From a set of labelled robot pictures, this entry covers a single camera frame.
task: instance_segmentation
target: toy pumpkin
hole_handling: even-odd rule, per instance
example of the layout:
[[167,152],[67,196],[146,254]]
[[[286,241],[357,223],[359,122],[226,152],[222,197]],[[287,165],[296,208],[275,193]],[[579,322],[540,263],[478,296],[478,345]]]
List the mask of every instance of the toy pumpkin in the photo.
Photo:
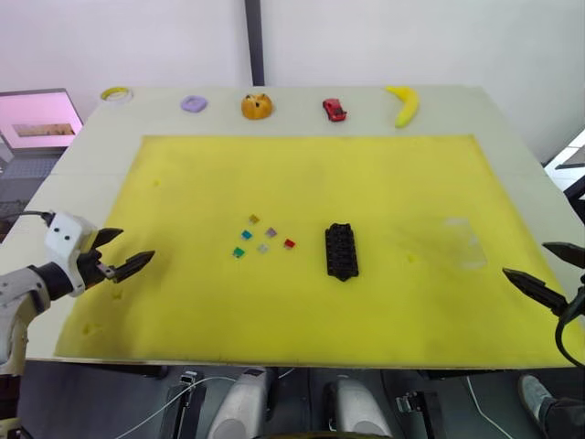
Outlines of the toy pumpkin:
[[271,115],[271,98],[264,93],[247,94],[241,101],[241,112],[248,119],[264,119]]

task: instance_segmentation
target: purple toy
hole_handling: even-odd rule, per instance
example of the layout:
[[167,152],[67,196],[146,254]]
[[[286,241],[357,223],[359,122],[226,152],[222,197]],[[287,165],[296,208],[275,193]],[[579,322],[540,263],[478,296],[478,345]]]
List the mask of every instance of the purple toy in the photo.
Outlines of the purple toy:
[[200,112],[207,106],[203,96],[187,96],[181,101],[181,108],[186,112]]

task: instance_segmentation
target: toy car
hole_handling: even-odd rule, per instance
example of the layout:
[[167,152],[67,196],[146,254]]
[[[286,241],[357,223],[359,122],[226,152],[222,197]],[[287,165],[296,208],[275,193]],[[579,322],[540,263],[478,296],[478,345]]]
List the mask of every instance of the toy car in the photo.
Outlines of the toy car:
[[340,122],[346,119],[347,112],[344,112],[344,109],[341,108],[341,102],[338,99],[325,99],[323,108],[325,108],[327,117],[331,122]]

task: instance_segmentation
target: white cable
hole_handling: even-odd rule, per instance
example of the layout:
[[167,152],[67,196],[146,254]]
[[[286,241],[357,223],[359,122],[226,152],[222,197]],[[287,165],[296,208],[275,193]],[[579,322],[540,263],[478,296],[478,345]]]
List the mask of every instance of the white cable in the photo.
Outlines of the white cable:
[[479,414],[481,414],[487,420],[487,422],[489,422],[491,425],[493,425],[495,428],[497,428],[500,432],[502,432],[502,434],[504,434],[505,437],[507,437],[508,439],[514,439],[502,427],[500,427],[497,423],[492,421],[492,419],[490,419],[489,416],[487,416],[487,414],[482,412],[482,409],[479,407],[479,402],[477,402],[477,398],[475,398],[475,392],[473,391],[472,382],[469,379],[469,377],[465,377],[465,378],[467,379],[467,385],[469,386],[469,391],[472,394],[473,402],[475,402],[475,407],[477,408],[477,411],[479,412]]
[[143,425],[145,425],[146,423],[148,423],[150,420],[152,420],[157,414],[159,414],[160,412],[162,412],[166,407],[168,407],[173,402],[175,402],[176,400],[178,400],[184,393],[187,393],[188,391],[190,391],[191,389],[193,389],[198,384],[201,384],[202,382],[209,381],[209,380],[228,380],[228,381],[235,382],[235,380],[233,378],[228,378],[228,377],[209,377],[209,378],[204,378],[203,380],[196,381],[193,384],[191,384],[189,387],[187,387],[187,388],[183,389],[182,391],[180,391],[171,401],[167,402],[163,407],[161,407],[156,412],[154,412],[153,414],[151,414],[150,416],[148,416],[141,423],[136,424],[130,430],[127,430],[124,433],[120,434],[119,436],[116,436],[114,439],[122,439],[123,437],[127,436],[131,432],[133,432],[135,430],[138,430],[140,427],[142,427]]
[[293,370],[294,370],[294,368],[290,368],[290,369],[288,369],[288,370],[287,370],[286,372],[284,372],[282,375],[279,375],[279,376],[278,376],[278,379],[286,377],[286,376],[287,376],[289,373],[293,372]]

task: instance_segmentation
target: small colored block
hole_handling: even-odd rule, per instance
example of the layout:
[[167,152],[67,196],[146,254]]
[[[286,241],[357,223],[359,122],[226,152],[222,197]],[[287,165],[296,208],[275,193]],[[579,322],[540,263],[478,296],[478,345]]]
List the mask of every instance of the small colored block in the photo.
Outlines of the small colored block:
[[241,258],[244,255],[245,251],[243,251],[240,247],[236,247],[234,252],[232,253],[234,258]]

